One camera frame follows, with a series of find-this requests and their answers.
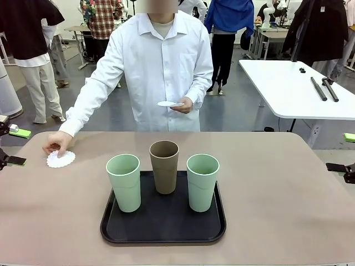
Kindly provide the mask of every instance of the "plaid shirt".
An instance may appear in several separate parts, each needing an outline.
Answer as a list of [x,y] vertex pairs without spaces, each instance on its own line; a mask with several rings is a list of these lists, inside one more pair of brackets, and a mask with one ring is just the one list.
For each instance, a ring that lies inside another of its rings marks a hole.
[[119,12],[122,5],[118,0],[96,0],[96,14],[90,20],[90,30],[94,39],[106,40],[115,30],[114,12]]

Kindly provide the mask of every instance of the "tray rim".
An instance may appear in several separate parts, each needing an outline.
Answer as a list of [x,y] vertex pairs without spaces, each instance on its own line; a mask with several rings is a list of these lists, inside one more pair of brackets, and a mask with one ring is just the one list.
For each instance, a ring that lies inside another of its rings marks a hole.
[[[152,171],[140,171],[140,173],[151,173]],[[177,175],[179,175],[179,172],[184,172],[186,173],[187,175],[187,171],[177,171]],[[226,232],[226,229],[227,229],[227,222],[226,222],[226,216],[224,214],[224,208],[223,208],[223,204],[222,204],[222,198],[221,198],[221,194],[220,194],[220,189],[219,189],[219,185],[218,185],[218,181],[216,181],[216,185],[215,185],[215,188],[214,188],[214,194],[215,194],[215,203],[216,203],[216,207],[217,207],[217,211],[219,213],[219,220],[220,220],[220,223],[221,223],[221,230],[219,231],[219,233],[211,238],[211,239],[208,239],[208,240],[205,240],[205,241],[115,241],[114,239],[110,238],[108,236],[107,233],[105,233],[105,228],[107,227],[107,223],[105,222],[106,219],[105,218],[109,218],[109,216],[111,215],[111,210],[112,210],[112,206],[114,204],[114,202],[116,201],[116,198],[114,196],[114,192],[113,190],[111,190],[110,192],[110,196],[107,200],[107,204],[106,204],[106,207],[105,207],[105,211],[104,211],[104,214],[103,214],[103,217],[102,217],[102,220],[101,220],[101,223],[100,223],[100,233],[102,235],[102,237],[109,243],[111,244],[167,244],[167,243],[170,243],[170,244],[188,244],[188,243],[213,243],[213,242],[216,242],[218,241]],[[112,196],[114,197],[114,200],[113,200],[113,203],[110,203],[111,201],[111,198]]]

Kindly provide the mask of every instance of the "white wall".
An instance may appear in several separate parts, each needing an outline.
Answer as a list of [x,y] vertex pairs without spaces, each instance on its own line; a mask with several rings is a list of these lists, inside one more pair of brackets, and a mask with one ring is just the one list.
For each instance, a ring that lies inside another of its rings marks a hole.
[[[73,39],[73,34],[64,31],[64,29],[69,28],[71,26],[75,25],[80,25],[83,22],[83,16],[81,13],[78,11],[77,7],[79,6],[79,0],[53,0],[59,7],[62,15],[65,18],[65,22],[59,25],[60,32],[62,34],[62,37],[64,39]],[[127,0],[122,0],[124,5],[127,6]],[[288,16],[288,18],[292,18],[294,12],[300,5],[302,0],[291,0],[290,2],[290,8],[288,11],[288,14],[291,16]],[[260,7],[266,3],[266,0],[253,0],[255,11],[254,11],[254,17],[256,17],[256,14],[259,12]],[[135,10],[136,13],[139,13],[139,4],[140,0],[137,0],[135,2]],[[128,14],[133,15],[133,4],[130,0],[128,0]],[[244,32],[245,29],[242,29],[238,31],[236,34],[236,41],[235,43],[240,42],[240,37],[241,34]]]

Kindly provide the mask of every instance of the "black tray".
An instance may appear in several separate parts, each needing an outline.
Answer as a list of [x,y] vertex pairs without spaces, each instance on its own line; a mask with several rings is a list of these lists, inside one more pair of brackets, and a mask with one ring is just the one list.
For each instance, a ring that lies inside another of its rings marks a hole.
[[177,172],[176,190],[169,195],[156,191],[152,171],[141,171],[140,177],[141,206],[135,212],[122,212],[111,192],[100,226],[106,241],[211,243],[223,236],[226,219],[217,183],[211,208],[199,213],[189,206],[186,171]]

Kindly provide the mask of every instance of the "man's left hand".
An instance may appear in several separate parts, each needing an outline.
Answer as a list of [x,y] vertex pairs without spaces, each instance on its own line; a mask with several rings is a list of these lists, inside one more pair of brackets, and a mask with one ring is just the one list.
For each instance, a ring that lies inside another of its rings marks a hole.
[[180,100],[180,102],[183,103],[184,105],[183,106],[179,106],[179,107],[172,107],[171,109],[173,109],[174,111],[177,111],[177,112],[181,112],[183,114],[188,114],[189,112],[192,111],[192,106],[194,104],[192,103],[190,98],[183,97]]

